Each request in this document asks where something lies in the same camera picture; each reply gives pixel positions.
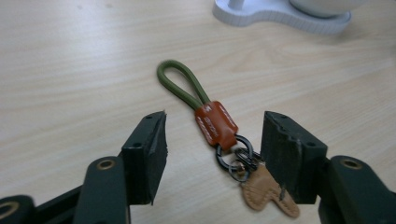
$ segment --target clamp jaw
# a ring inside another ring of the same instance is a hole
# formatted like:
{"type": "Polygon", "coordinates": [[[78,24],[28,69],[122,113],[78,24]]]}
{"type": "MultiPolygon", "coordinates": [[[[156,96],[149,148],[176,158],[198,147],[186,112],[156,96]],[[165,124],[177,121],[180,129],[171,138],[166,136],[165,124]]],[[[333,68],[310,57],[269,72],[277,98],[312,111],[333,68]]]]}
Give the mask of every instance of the clamp jaw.
{"type": "Polygon", "coordinates": [[[142,118],[118,157],[90,164],[82,186],[35,207],[25,195],[0,200],[0,223],[131,223],[129,205],[153,203],[166,164],[166,115],[142,118]]]}
{"type": "Polygon", "coordinates": [[[297,203],[321,198],[321,223],[396,223],[396,195],[369,165],[355,158],[326,158],[327,146],[293,119],[266,111],[262,160],[297,203]]]}
{"type": "MultiPolygon", "coordinates": [[[[35,207],[0,200],[1,224],[131,223],[129,205],[153,203],[166,164],[164,112],[145,116],[118,157],[88,167],[84,184],[35,207]]],[[[326,158],[327,146],[291,118],[266,111],[261,157],[297,203],[315,203],[321,223],[396,223],[396,195],[363,161],[326,158]]]]}

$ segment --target wooden table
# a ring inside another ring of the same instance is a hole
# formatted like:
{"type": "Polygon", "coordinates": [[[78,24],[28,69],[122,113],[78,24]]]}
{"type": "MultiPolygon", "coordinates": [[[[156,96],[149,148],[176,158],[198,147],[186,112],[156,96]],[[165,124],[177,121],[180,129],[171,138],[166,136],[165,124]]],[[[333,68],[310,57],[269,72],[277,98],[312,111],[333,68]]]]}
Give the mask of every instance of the wooden table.
{"type": "Polygon", "coordinates": [[[154,206],[131,207],[133,223],[319,223],[318,203],[301,205],[297,219],[273,203],[245,206],[192,110],[158,82],[167,59],[195,73],[256,151],[264,111],[286,114],[329,158],[365,161],[396,190],[396,2],[354,10],[340,35],[269,21],[232,27],[213,4],[3,1],[0,198],[27,194],[39,205],[80,185],[92,161],[117,155],[144,116],[165,110],[167,165],[154,206]]]}

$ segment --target black plastic jaw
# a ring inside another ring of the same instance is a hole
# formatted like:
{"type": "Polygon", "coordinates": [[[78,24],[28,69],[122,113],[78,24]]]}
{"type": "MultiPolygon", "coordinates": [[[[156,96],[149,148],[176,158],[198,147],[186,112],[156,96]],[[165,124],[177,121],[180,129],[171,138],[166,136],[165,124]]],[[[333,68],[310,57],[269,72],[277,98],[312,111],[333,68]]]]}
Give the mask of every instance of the black plastic jaw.
{"type": "Polygon", "coordinates": [[[265,111],[262,160],[277,183],[297,203],[315,203],[316,170],[323,166],[327,146],[288,116],[265,111]]]}

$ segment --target metal key ring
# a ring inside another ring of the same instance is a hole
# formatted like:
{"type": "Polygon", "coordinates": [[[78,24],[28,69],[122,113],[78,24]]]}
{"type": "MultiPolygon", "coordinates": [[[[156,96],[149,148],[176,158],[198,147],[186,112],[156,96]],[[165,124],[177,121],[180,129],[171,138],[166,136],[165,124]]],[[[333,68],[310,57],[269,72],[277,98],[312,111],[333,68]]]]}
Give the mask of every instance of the metal key ring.
{"type": "MultiPolygon", "coordinates": [[[[241,142],[242,144],[245,145],[245,147],[247,147],[249,157],[250,157],[250,158],[253,158],[253,146],[252,146],[252,145],[250,144],[250,142],[246,139],[246,137],[236,134],[236,135],[235,135],[235,138],[236,138],[237,141],[241,142]]],[[[221,152],[222,152],[222,148],[221,148],[220,145],[218,145],[218,147],[216,148],[216,159],[217,159],[219,165],[221,166],[221,168],[223,168],[225,171],[232,170],[233,172],[236,172],[236,171],[237,171],[237,170],[236,170],[237,168],[234,167],[234,166],[232,166],[232,167],[230,168],[230,165],[227,164],[227,163],[223,160],[223,158],[222,158],[222,153],[221,153],[221,152]]]]}

